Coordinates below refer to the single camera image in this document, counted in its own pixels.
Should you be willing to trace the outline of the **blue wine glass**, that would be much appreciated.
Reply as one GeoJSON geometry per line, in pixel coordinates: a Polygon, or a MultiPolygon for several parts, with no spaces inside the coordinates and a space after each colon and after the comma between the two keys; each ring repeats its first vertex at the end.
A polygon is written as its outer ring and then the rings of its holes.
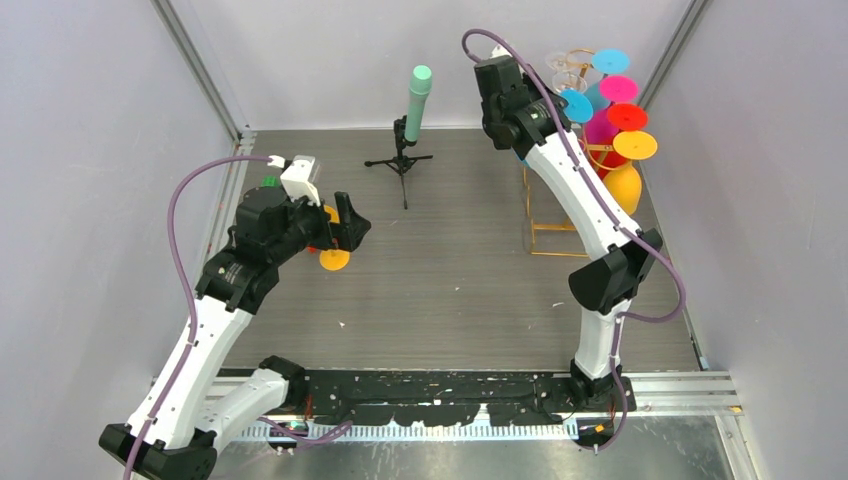
{"type": "Polygon", "coordinates": [[[527,90],[526,99],[522,99],[509,116],[516,131],[511,149],[522,162],[533,146],[544,145],[548,136],[557,134],[555,117],[568,132],[573,123],[585,123],[594,114],[594,107],[588,98],[573,89],[566,89],[561,93],[544,89],[553,106],[558,108],[556,115],[550,112],[542,93],[535,85],[528,83],[527,90]]]}

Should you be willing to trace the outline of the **clear wine glass front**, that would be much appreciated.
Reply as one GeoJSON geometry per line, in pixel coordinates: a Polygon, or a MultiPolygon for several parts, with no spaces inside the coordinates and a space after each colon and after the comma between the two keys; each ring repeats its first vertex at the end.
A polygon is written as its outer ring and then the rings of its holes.
{"type": "Polygon", "coordinates": [[[583,93],[588,88],[586,79],[573,71],[559,71],[555,73],[551,80],[551,86],[556,93],[563,93],[566,90],[575,90],[583,93]]]}

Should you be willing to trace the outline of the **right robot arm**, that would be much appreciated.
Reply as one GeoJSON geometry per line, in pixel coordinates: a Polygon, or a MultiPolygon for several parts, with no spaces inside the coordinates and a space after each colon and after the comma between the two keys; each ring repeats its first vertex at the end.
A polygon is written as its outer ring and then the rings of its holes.
{"type": "Polygon", "coordinates": [[[547,185],[588,255],[588,264],[568,277],[581,308],[568,388],[577,406],[596,410],[620,378],[624,316],[662,238],[655,229],[642,230],[602,184],[571,130],[562,97],[509,55],[477,62],[474,75],[484,132],[496,149],[513,151],[547,185]]]}

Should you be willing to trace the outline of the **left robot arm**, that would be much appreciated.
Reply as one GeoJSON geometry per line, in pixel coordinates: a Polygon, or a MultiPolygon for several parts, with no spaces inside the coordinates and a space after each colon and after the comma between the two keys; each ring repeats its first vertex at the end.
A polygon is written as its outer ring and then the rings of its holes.
{"type": "Polygon", "coordinates": [[[207,479],[218,455],[243,430],[278,409],[298,412],[308,397],[300,365],[272,355],[212,405],[207,393],[225,357],[279,282],[280,267],[309,248],[353,252],[372,224],[337,192],[336,208],[265,186],[244,195],[226,246],[190,291],[187,325],[148,397],[124,423],[107,425],[100,447],[146,479],[207,479]]]}

